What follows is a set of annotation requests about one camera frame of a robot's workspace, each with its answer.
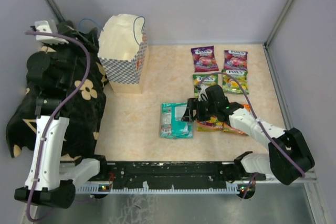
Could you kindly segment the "green Fox's candy packet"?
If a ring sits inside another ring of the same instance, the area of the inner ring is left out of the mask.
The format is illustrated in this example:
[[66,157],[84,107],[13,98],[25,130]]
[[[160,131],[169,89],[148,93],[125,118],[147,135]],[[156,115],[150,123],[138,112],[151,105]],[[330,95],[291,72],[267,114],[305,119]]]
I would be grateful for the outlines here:
[[217,84],[217,74],[211,74],[208,77],[207,74],[193,74],[194,97],[198,98],[202,90]]

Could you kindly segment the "purple snack packet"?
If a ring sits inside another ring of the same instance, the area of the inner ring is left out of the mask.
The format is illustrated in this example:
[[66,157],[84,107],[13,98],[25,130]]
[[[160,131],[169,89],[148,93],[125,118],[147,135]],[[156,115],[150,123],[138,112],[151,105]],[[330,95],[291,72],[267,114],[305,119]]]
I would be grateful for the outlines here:
[[224,51],[224,69],[247,71],[247,51]]
[[214,46],[192,48],[191,53],[193,56],[195,72],[211,72],[219,70],[215,59]]

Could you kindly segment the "teal snack packet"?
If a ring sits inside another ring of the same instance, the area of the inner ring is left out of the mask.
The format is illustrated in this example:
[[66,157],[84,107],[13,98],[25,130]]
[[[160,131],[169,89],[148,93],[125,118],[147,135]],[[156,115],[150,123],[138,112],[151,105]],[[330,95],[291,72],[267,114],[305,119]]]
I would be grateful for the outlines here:
[[168,103],[161,104],[160,137],[173,138],[172,106]]
[[171,107],[171,139],[193,138],[193,124],[182,120],[187,103],[170,103]]

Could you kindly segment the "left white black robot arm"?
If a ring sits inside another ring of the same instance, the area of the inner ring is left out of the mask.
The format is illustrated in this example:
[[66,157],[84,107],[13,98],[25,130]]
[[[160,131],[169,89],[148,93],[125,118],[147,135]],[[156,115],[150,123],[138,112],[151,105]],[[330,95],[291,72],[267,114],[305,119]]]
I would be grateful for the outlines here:
[[40,36],[40,41],[58,46],[52,56],[36,53],[27,61],[28,80],[37,84],[41,91],[36,99],[35,116],[37,133],[34,155],[25,184],[17,188],[14,198],[28,206],[40,205],[67,209],[76,195],[76,189],[92,177],[103,180],[108,177],[109,167],[97,156],[84,158],[78,165],[60,173],[60,159],[64,137],[70,119],[60,115],[61,108],[79,91],[72,88],[79,53],[90,55],[76,39],[40,31],[26,31],[27,35]]

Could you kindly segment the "blue checkered paper bag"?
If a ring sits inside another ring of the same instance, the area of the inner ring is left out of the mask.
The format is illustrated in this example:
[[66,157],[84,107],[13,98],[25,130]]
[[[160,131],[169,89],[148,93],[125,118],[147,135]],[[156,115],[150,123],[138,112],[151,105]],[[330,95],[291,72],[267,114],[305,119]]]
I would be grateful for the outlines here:
[[119,14],[110,17],[104,25],[92,18],[100,30],[98,58],[115,93],[141,94],[146,76],[149,49],[144,16]]

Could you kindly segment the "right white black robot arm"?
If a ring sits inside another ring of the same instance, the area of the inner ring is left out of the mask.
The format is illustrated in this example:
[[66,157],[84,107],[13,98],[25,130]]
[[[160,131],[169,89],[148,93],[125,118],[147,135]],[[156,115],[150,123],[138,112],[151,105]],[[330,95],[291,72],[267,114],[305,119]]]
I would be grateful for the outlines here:
[[238,158],[235,175],[242,180],[253,173],[272,174],[282,184],[290,185],[314,168],[315,161],[300,130],[274,126],[260,119],[252,109],[238,102],[229,102],[218,85],[202,89],[198,98],[189,98],[182,120],[188,123],[217,117],[220,122],[247,134],[267,154],[247,152]]

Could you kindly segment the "orange snack packet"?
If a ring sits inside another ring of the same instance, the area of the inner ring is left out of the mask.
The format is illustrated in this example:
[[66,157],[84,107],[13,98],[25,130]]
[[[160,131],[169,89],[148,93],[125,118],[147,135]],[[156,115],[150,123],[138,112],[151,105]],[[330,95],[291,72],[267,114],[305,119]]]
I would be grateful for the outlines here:
[[[243,104],[243,107],[246,108],[250,112],[250,105]],[[246,135],[246,133],[244,133],[243,131],[238,130],[236,128],[233,128],[233,127],[229,126],[227,123],[223,123],[223,132],[224,133],[238,134],[238,135]]]
[[216,116],[211,116],[207,121],[196,121],[197,131],[216,132],[223,130],[223,122],[219,121]]

